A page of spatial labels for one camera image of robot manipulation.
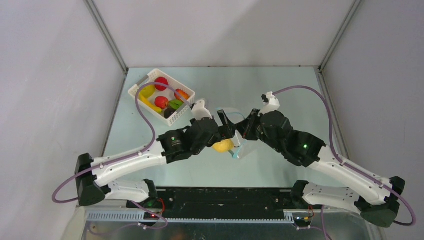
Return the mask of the clear zip bag blue zipper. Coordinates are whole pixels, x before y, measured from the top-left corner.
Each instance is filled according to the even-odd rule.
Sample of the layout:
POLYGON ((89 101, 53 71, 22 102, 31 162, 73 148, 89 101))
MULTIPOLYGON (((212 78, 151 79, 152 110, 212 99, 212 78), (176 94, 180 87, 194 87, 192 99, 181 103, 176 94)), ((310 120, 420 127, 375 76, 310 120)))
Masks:
MULTIPOLYGON (((228 119, 234 124, 242 122, 247 117, 237 108, 217 107, 216 110, 223 110, 228 119)), ((235 131, 235 136, 231 139, 231 141, 233 142, 234 147, 228 152, 231 154, 233 159, 244 159, 257 149, 255 141, 248 141, 242 138, 242 135, 237 130, 235 131)))

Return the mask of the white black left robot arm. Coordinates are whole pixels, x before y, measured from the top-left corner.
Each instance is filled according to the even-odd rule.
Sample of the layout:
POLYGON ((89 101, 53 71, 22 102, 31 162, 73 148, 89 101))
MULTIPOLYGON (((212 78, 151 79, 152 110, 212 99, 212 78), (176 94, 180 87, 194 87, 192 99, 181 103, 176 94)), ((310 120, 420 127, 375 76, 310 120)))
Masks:
POLYGON ((128 200, 153 208, 158 202, 153 181, 144 179, 141 183, 131 183, 118 179, 150 167, 187 160, 199 155, 204 148, 232 139, 236 124, 223 110, 217 113, 221 126, 213 118, 193 118, 190 126, 167 131, 151 145, 110 157, 92 158, 89 153, 80 155, 75 167, 78 204, 86 207, 104 200, 128 200))

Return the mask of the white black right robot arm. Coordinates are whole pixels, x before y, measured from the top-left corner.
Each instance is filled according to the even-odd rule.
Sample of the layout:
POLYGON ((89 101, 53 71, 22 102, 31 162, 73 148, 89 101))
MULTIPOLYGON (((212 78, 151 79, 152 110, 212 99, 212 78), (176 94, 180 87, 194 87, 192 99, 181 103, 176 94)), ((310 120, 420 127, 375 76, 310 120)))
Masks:
POLYGON ((295 208, 326 205, 344 209, 382 228, 395 222, 400 208, 398 199, 406 183, 402 178, 379 177, 346 158, 338 161, 331 146, 308 132, 295 130, 289 119, 276 110, 261 114, 253 109, 235 126, 243 139, 261 141, 289 163, 323 173, 344 185, 328 187, 297 180, 290 192, 295 208))

